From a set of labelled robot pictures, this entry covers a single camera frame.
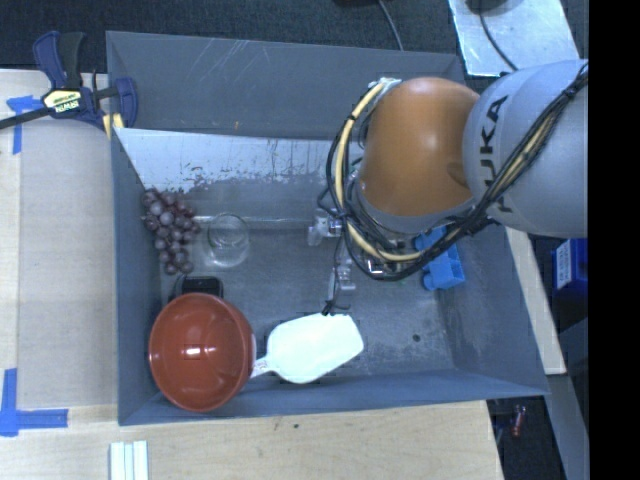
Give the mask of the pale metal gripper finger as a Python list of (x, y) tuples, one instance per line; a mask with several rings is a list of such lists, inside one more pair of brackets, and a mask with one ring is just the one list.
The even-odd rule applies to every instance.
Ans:
[(307, 245), (317, 247), (325, 239), (339, 238), (342, 229), (342, 221), (338, 217), (322, 208), (316, 208), (313, 212), (312, 222), (307, 229)]
[(338, 259), (334, 261), (329, 276), (328, 295), (325, 300), (325, 313), (350, 309), (356, 292), (356, 284), (352, 279), (352, 261)]

